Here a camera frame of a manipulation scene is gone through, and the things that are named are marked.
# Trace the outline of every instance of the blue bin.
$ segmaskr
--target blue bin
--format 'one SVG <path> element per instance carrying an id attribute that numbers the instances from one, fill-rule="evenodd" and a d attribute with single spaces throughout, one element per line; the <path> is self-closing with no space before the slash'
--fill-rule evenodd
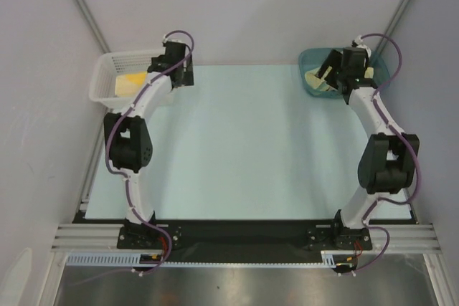
<path id="1" fill-rule="evenodd" d="M 320 67 L 325 59 L 327 58 L 328 54 L 332 49 L 342 50 L 342 48 L 313 48 L 307 49 L 300 54 L 298 58 L 298 64 L 300 67 L 300 78 L 304 85 L 306 91 L 314 97 L 324 97 L 324 98 L 338 98 L 341 97 L 335 90 L 330 91 L 320 91 L 317 89 L 313 89 L 309 84 L 306 82 L 306 72 L 314 70 L 317 67 Z M 382 57 L 380 57 L 377 53 L 372 52 L 372 58 L 370 59 L 370 66 L 374 68 L 373 80 L 376 82 L 377 85 L 381 85 L 383 82 L 389 79 L 389 71 L 387 70 L 387 66 L 384 63 Z"/>

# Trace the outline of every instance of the white table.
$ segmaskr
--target white table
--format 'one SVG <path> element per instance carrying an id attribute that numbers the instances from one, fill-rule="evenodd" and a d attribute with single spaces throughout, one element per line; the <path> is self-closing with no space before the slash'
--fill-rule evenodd
<path id="1" fill-rule="evenodd" d="M 343 100 L 311 97 L 295 65 L 201 66 L 194 74 L 195 86 L 177 90 L 148 122 L 158 219 L 330 219 L 345 206 L 367 138 Z M 122 219 L 123 183 L 103 155 L 85 217 Z M 372 218 L 411 214 L 383 204 Z"/>

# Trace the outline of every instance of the white wall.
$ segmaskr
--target white wall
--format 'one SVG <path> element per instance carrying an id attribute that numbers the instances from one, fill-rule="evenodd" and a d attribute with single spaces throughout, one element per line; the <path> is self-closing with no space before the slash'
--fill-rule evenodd
<path id="1" fill-rule="evenodd" d="M 57 225 L 74 214 L 101 108 L 87 97 L 100 54 L 72 0 L 0 0 L 0 280 L 25 247 L 41 285 Z"/>
<path id="2" fill-rule="evenodd" d="M 157 47 L 172 29 L 196 38 L 199 64 L 296 63 L 307 48 L 380 32 L 399 0 L 86 0 L 113 51 Z"/>
<path id="3" fill-rule="evenodd" d="M 416 209 L 433 222 L 457 284 L 458 23 L 459 0 L 414 0 L 393 36 L 402 49 L 402 72 L 385 92 L 399 124 L 420 137 L 423 185 Z M 392 53 L 387 61 L 393 70 L 397 59 Z"/>

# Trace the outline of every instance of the reflective metal surface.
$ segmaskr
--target reflective metal surface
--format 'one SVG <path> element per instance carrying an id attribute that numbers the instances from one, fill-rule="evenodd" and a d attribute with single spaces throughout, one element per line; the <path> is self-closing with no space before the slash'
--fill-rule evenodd
<path id="1" fill-rule="evenodd" d="M 437 305 L 422 255 L 385 256 L 356 277 L 328 269 L 163 268 L 68 285 L 105 271 L 66 267 L 55 306 Z"/>

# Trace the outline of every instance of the plastic basket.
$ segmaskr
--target plastic basket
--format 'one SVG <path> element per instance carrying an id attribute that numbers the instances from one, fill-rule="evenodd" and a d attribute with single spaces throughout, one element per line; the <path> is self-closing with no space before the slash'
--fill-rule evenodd
<path id="1" fill-rule="evenodd" d="M 118 75 L 144 72 L 151 64 L 151 58 L 164 54 L 164 48 L 132 52 L 107 53 L 99 57 L 89 88 L 89 98 L 109 109 L 121 109 L 130 104 L 134 96 L 116 97 L 115 81 Z"/>
<path id="2" fill-rule="evenodd" d="M 332 49 L 342 50 L 342 48 L 313 48 L 307 49 L 300 54 L 298 58 L 298 64 L 300 67 L 300 78 L 302 80 L 303 86 L 314 97 L 324 97 L 324 98 L 338 98 L 341 95 L 335 90 L 329 91 L 320 91 L 314 90 L 306 82 L 306 72 L 314 70 L 317 67 L 320 67 L 328 54 Z M 387 71 L 386 64 L 384 60 L 375 52 L 372 52 L 372 57 L 370 59 L 371 67 L 374 68 L 373 80 L 377 85 L 381 85 L 383 82 L 389 79 L 389 72 Z"/>

